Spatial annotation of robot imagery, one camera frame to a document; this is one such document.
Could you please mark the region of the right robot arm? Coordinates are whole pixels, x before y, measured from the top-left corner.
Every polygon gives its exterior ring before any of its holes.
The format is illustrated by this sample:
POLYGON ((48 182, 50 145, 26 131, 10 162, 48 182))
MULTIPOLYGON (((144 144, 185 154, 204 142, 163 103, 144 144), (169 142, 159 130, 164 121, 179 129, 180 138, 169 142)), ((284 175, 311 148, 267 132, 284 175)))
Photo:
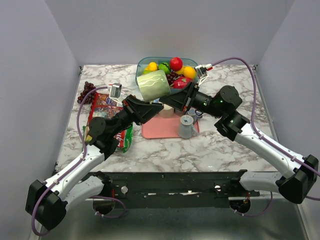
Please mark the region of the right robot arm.
POLYGON ((196 83, 190 82, 182 90, 162 96, 159 101, 179 111, 194 108, 218 118, 214 126, 222 136, 252 150, 278 170, 277 177, 245 173, 230 183, 234 195, 241 196, 247 190, 263 190, 279 193, 286 200, 300 204, 315 184, 318 159, 295 153, 254 127, 253 122, 237 111, 242 99, 235 87, 223 86, 211 97, 200 92, 196 83))

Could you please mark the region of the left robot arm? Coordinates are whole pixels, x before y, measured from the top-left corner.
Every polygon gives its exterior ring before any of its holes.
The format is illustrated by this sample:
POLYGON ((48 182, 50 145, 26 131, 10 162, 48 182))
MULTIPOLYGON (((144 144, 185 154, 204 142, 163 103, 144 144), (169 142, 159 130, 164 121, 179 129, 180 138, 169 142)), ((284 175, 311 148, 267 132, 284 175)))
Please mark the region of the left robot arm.
POLYGON ((144 102, 133 95, 126 97, 122 104, 122 110, 112 118, 91 119, 88 132, 91 139, 88 144, 83 145, 83 152, 67 167, 47 180, 35 180, 29 186, 25 210, 31 215, 31 229, 36 236, 45 235, 37 231, 36 223, 40 223, 48 231, 52 230, 63 220, 67 207, 73 201, 107 197, 111 185, 104 180, 97 181, 88 190, 79 191, 75 198, 67 196, 86 174, 115 152, 119 143, 115 138, 118 133, 133 123, 147 123, 164 108, 161 103, 144 102))

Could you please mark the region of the green ceramic mug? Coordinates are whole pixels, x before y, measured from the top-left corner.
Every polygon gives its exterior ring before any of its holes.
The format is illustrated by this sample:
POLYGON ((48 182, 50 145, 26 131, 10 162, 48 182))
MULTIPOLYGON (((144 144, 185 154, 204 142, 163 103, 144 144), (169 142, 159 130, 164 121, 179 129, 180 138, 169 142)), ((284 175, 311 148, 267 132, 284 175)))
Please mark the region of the green ceramic mug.
POLYGON ((163 70, 138 76, 137 85, 145 102, 151 102, 171 92, 167 76, 163 70))

